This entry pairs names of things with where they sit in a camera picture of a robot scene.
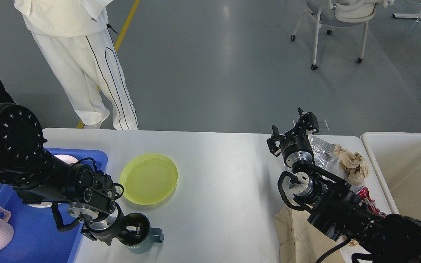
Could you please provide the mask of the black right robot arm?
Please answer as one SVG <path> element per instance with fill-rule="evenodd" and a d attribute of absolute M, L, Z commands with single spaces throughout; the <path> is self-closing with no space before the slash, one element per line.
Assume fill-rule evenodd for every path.
<path fill-rule="evenodd" d="M 421 221 L 399 214 L 373 213 L 350 189 L 350 183 L 317 166 L 308 134 L 319 132 L 318 120 L 301 108 L 298 113 L 299 120 L 286 133 L 280 134 L 272 126 L 267 145 L 274 156 L 282 155 L 291 169 L 283 171 L 277 182 L 285 205 L 307 211 L 307 221 L 333 241 L 346 236 L 346 241 L 326 251 L 317 262 L 356 240 L 367 253 L 353 253 L 353 263 L 421 263 Z"/>

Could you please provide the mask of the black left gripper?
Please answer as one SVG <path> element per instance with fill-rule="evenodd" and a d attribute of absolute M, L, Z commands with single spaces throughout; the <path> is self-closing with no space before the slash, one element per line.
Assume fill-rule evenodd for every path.
<path fill-rule="evenodd" d="M 125 230 L 130 234 L 140 234 L 141 225 L 126 226 L 124 213 L 115 212 L 101 221 L 85 221 L 81 233 L 92 241 L 101 241 L 110 246 L 114 238 L 124 242 Z"/>

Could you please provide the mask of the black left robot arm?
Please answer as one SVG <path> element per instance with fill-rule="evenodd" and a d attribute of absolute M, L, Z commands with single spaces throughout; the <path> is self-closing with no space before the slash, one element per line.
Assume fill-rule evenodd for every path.
<path fill-rule="evenodd" d="M 59 232 L 83 223 L 82 234 L 110 245 L 140 243 L 145 223 L 125 216 L 114 183 L 92 157 L 67 164 L 44 148 L 40 122 L 28 108 L 0 103 L 0 183 L 10 185 L 23 204 L 51 204 Z"/>

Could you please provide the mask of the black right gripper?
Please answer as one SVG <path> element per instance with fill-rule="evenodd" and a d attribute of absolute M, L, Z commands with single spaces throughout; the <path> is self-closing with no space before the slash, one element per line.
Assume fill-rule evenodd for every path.
<path fill-rule="evenodd" d="M 316 115 L 312 112 L 297 108 L 299 120 L 292 129 L 294 136 L 280 134 L 275 125 L 271 126 L 271 137 L 267 139 L 269 151 L 275 157 L 282 153 L 284 163 L 292 168 L 299 161 L 314 163 L 314 152 L 312 151 L 307 135 L 320 132 L 319 123 Z"/>

